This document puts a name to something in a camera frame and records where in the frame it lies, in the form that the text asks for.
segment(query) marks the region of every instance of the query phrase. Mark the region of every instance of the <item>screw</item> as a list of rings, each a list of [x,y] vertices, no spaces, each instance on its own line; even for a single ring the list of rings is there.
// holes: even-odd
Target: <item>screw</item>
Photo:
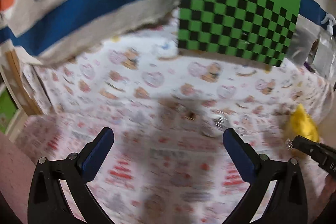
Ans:
[[[71,160],[74,160],[75,158],[77,158],[77,153],[71,153],[68,158],[71,159]]]
[[[262,160],[268,160],[268,157],[265,154],[260,154],[259,158],[261,158]]]
[[[45,158],[45,157],[42,157],[42,158],[40,158],[40,159],[39,159],[39,164],[42,164],[42,163],[44,163],[44,162],[45,162],[45,160],[46,160],[46,158]]]
[[[297,160],[296,160],[296,159],[294,159],[294,158],[291,158],[291,159],[290,159],[290,161],[291,161],[291,164],[294,164],[294,165],[296,165],[296,164],[297,164]]]

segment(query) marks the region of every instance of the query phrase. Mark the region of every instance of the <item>cartoon print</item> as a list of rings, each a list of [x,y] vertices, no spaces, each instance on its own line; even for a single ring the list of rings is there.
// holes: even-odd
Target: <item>cartoon print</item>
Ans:
[[[203,79],[209,83],[217,82],[222,71],[222,67],[219,63],[214,62],[205,67],[198,62],[191,62],[188,65],[188,72],[194,76]]]
[[[178,161],[170,183],[177,187],[191,187],[192,177],[188,174],[189,162]]]
[[[206,202],[213,198],[213,195],[208,192],[186,192],[181,195],[182,200],[185,202]]]
[[[164,82],[164,77],[160,72],[144,72],[142,74],[142,79],[152,88],[158,88],[159,86],[162,86]]]
[[[217,94],[221,99],[231,99],[235,93],[236,93],[235,86],[220,85],[217,88]]]
[[[79,89],[82,91],[82,92],[90,92],[91,91],[91,88],[90,88],[90,86],[87,84],[87,83],[85,83],[83,80],[80,80],[79,82],[78,82],[78,87],[79,87]]]
[[[281,85],[282,85],[282,89],[287,89],[289,88],[290,86],[292,86],[292,82],[290,80],[284,80],[281,82]]]
[[[250,67],[249,65],[237,66],[235,67],[235,70],[238,70],[236,75],[241,77],[249,77],[257,73],[257,70]]]
[[[145,209],[148,218],[155,224],[162,223],[161,217],[166,210],[166,203],[159,195],[151,195],[145,201]]]
[[[112,93],[107,92],[106,89],[104,89],[104,88],[100,89],[99,94],[103,95],[106,98],[112,99],[112,100],[118,99],[117,96],[113,95]]]
[[[63,72],[67,77],[73,77],[74,76],[74,72],[68,70],[66,67],[63,68]]]
[[[67,92],[69,92],[71,95],[74,94],[74,92],[72,91],[72,89],[70,89],[68,86],[66,86],[66,85],[63,85],[63,86],[67,90]]]
[[[116,71],[111,70],[109,73],[109,77],[114,81],[114,82],[119,82],[122,81],[124,78]]]
[[[113,64],[119,65],[121,62],[125,60],[125,55],[122,52],[109,50],[109,60]]]
[[[272,79],[270,82],[266,82],[262,79],[256,82],[256,89],[259,90],[262,94],[270,94],[275,87],[275,80]]]
[[[195,89],[194,89],[194,86],[190,85],[190,84],[187,84],[187,83],[185,83],[183,86],[181,86],[180,90],[181,90],[181,93],[183,95],[186,95],[186,96],[194,95],[195,92],[196,92]]]
[[[301,96],[303,95],[303,91],[292,91],[291,93],[291,98],[293,101],[296,101],[297,99],[299,99]]]
[[[81,65],[80,71],[83,76],[89,80],[92,80],[95,77],[95,70],[91,64]]]
[[[139,99],[150,98],[148,92],[142,87],[138,87],[137,89],[134,90],[134,97]]]
[[[241,116],[240,123],[242,127],[244,127],[246,130],[253,130],[252,119],[247,114],[243,114]]]
[[[237,112],[235,112],[234,110],[226,107],[226,108],[223,108],[223,109],[213,109],[211,110],[212,113],[216,113],[216,114],[222,114],[222,113],[225,113],[227,115],[233,115],[233,114],[236,114]]]
[[[171,110],[165,109],[160,118],[164,126],[172,127],[174,124],[175,113]]]
[[[201,103],[201,105],[204,107],[214,107],[216,103],[217,103],[216,100],[205,100]]]
[[[221,65],[217,62],[214,62],[207,67],[207,73],[202,75],[201,79],[210,83],[217,82],[219,76],[221,75],[221,71]]]
[[[58,82],[58,81],[59,81],[59,79],[58,79],[56,73],[53,72],[53,73],[51,74],[51,76],[52,76],[52,80],[53,80],[53,81],[55,81],[55,82]]]
[[[158,60],[173,60],[179,56],[179,49],[173,39],[166,39],[163,43],[155,44],[152,53]]]
[[[124,53],[126,59],[121,62],[121,64],[129,68],[131,70],[137,70],[138,69],[138,62],[139,62],[139,53],[133,49],[128,48],[127,51]]]

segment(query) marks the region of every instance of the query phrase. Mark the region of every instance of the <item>pink surface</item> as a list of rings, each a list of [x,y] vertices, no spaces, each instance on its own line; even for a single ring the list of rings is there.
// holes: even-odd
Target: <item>pink surface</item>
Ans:
[[[88,187],[116,224],[222,223],[249,184],[241,180],[221,139],[179,129],[186,121],[176,120],[175,129],[163,129],[158,121],[149,120],[151,113],[159,113],[157,105],[129,104],[124,107],[141,112],[147,123],[139,123],[133,116],[122,116],[119,122],[107,121],[95,118],[94,111],[90,116],[64,113],[29,117],[16,144],[33,162],[41,156],[60,160],[79,152],[104,126],[110,127],[115,142]],[[280,131],[266,135],[242,130],[238,133],[258,153],[273,160],[287,161],[292,157]],[[299,163],[309,214],[313,216],[317,214],[316,202],[325,172],[308,157],[299,159]],[[73,214],[83,219],[66,183],[62,186]],[[270,187],[254,219],[263,214],[272,190]]]
[[[18,218],[27,223],[33,162],[8,138],[0,134],[0,191]]]

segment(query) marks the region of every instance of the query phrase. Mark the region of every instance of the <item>black tool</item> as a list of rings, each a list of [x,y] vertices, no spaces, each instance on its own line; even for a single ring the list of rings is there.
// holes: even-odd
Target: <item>black tool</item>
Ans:
[[[315,143],[305,137],[296,136],[291,146],[319,163],[319,167],[336,179],[336,150],[323,143]]]
[[[79,154],[71,153],[65,160],[56,161],[40,158],[29,193],[28,223],[84,223],[72,215],[65,199],[59,180],[66,180],[88,224],[113,224],[86,186],[95,178],[113,141],[113,131],[104,128]],[[271,180],[277,180],[271,200],[263,216],[252,223],[307,224],[306,192],[297,160],[282,162],[258,155],[232,128],[224,132],[223,144],[242,179],[251,184],[223,224],[250,223]]]

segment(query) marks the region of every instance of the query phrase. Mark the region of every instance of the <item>yellow object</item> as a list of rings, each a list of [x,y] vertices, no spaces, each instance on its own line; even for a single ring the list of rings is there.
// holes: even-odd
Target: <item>yellow object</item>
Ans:
[[[293,140],[296,136],[303,136],[313,142],[319,141],[319,133],[317,126],[305,111],[302,104],[299,104],[294,113],[291,114],[289,119],[289,129],[291,132],[290,139]]]

